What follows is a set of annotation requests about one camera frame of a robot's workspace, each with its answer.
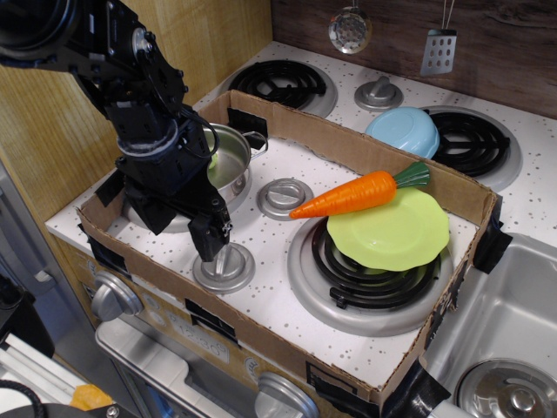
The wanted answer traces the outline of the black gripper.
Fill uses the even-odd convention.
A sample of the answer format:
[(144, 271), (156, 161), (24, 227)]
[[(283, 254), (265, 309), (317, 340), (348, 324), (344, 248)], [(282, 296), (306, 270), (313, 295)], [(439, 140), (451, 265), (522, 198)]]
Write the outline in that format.
[(209, 145), (200, 117), (120, 123), (116, 165), (125, 176), (128, 200), (147, 229), (161, 233), (177, 215), (188, 229), (198, 256), (213, 261), (230, 242), (232, 221), (226, 203), (208, 179), (216, 144)]

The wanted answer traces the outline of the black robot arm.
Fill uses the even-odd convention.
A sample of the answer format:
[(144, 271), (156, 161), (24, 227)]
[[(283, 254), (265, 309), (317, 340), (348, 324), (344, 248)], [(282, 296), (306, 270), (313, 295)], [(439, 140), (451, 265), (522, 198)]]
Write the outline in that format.
[(4, 1), (1, 63), (70, 73), (112, 124), (128, 201), (153, 233), (177, 215), (189, 221), (204, 261), (214, 260), (231, 230), (225, 200), (208, 178), (218, 137), (184, 104), (183, 74), (155, 35), (119, 1)]

